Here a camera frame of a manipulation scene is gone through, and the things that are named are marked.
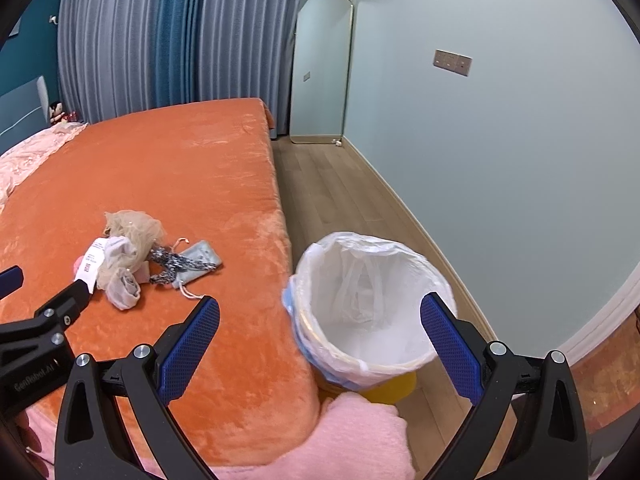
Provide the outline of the person's left hand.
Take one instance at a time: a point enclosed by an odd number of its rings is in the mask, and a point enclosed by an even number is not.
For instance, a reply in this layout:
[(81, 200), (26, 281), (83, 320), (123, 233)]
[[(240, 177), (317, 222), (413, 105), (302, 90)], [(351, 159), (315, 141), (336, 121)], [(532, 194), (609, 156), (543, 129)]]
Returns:
[(28, 462), (38, 471), (39, 477), (50, 478), (50, 471), (47, 463), (39, 456), (42, 451), (42, 444), (30, 426), (28, 415), (25, 412), (18, 413), (12, 420), (17, 441), (20, 442), (23, 454)]

